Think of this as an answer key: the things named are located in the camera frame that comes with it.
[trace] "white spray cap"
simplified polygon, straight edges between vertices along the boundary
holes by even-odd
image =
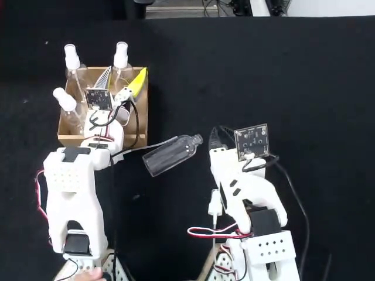
[[[128,65],[128,45],[125,42],[118,42],[113,65],[117,68],[126,68]]]
[[[65,64],[66,68],[69,70],[77,70],[80,68],[80,58],[77,55],[77,50],[75,45],[68,44],[64,47],[65,50]]]
[[[61,108],[65,111],[73,111],[76,109],[77,101],[62,88],[53,90],[53,96],[59,102]]]

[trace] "plastic bottle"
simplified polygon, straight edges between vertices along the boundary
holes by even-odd
[[[89,75],[87,67],[85,65],[81,65],[75,45],[65,45],[64,50],[68,84],[77,85],[77,89],[80,94],[79,101],[87,104],[84,90],[93,87],[94,82]]]
[[[192,157],[197,151],[197,146],[202,143],[200,135],[182,135],[145,154],[143,161],[151,176],[155,177]]]
[[[84,114],[82,113],[81,104],[65,92],[62,88],[56,88],[53,96],[61,106],[61,116],[64,122],[69,126],[71,135],[83,135]]]
[[[110,93],[116,95],[134,78],[132,66],[128,63],[128,45],[125,42],[118,42],[116,54],[113,59],[113,66],[110,81]]]

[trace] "human hand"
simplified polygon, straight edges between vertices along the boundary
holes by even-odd
[[[101,268],[94,268],[93,271],[77,274],[74,281],[105,281]]]

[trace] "finger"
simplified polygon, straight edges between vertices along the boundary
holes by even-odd
[[[103,271],[101,268],[94,268],[92,271],[84,272],[78,274],[74,281],[96,281],[101,278],[103,275]]]

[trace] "black table surface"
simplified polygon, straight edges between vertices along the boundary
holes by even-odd
[[[207,141],[215,125],[268,123],[311,220],[304,280],[364,280],[372,271],[374,17],[332,19],[168,19],[3,28],[0,40],[2,280],[51,280],[63,264],[36,211],[35,171],[59,147],[63,46],[74,43],[89,66],[112,63],[115,44],[149,67],[149,143],[200,133],[197,154],[152,178],[142,153],[115,166],[119,252],[136,280],[198,276],[211,241],[189,237],[210,226],[214,181]],[[299,261],[304,221],[285,179],[273,168]],[[96,173],[111,241],[110,171]]]

